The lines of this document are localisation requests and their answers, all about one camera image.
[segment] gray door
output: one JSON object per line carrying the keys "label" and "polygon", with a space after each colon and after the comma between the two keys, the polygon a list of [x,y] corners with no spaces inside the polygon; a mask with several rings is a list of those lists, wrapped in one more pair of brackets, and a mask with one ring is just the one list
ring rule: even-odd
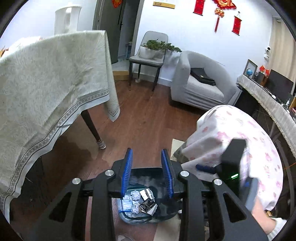
{"label": "gray door", "polygon": [[118,61],[118,46],[125,4],[126,0],[123,0],[122,4],[115,8],[112,0],[104,0],[100,11],[101,17],[98,29],[107,31],[112,63]]}

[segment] white wall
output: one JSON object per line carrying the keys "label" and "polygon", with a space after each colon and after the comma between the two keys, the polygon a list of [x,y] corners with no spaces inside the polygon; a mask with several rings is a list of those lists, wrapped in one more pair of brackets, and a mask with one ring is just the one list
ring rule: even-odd
{"label": "white wall", "polygon": [[[9,47],[22,37],[54,34],[55,11],[71,0],[29,0],[16,13],[0,38],[0,48]],[[72,0],[82,6],[77,30],[92,30],[96,0]]]}
{"label": "white wall", "polygon": [[[205,1],[203,16],[193,13],[195,0],[176,0],[176,8],[153,6],[153,0],[145,0],[139,25],[136,52],[144,34],[149,31],[166,33],[169,42],[212,58],[225,66],[233,76],[233,81],[241,75],[247,60],[258,66],[264,64],[264,50],[269,44],[271,18],[278,16],[265,0],[233,1],[237,10],[225,10],[220,19],[217,33],[214,32],[217,5],[212,0]],[[234,15],[240,11],[242,25],[240,36],[232,32]],[[172,80],[179,54],[166,56],[160,78]],[[141,73],[155,76],[156,68],[142,66]]]}
{"label": "white wall", "polygon": [[140,0],[127,0],[124,8],[122,27],[119,40],[118,56],[125,55],[126,44],[133,36]]}

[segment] computer monitor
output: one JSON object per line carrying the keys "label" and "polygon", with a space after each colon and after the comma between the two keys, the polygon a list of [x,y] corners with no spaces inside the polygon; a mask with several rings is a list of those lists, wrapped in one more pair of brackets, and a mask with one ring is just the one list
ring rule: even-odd
{"label": "computer monitor", "polygon": [[292,90],[293,82],[272,69],[264,87],[283,103],[286,103],[289,97],[288,93]]}

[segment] blue globe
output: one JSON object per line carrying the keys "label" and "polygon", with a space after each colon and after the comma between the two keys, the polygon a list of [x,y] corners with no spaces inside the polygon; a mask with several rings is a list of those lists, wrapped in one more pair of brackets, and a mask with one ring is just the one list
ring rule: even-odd
{"label": "blue globe", "polygon": [[253,71],[251,69],[247,69],[247,75],[251,76],[253,74]]}

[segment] curtain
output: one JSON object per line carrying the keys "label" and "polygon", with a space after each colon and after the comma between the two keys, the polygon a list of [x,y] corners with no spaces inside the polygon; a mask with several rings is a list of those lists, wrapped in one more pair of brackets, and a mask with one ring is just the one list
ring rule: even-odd
{"label": "curtain", "polygon": [[272,18],[269,46],[271,52],[266,68],[291,80],[294,83],[291,91],[293,94],[296,81],[296,42],[286,24],[277,18]]}

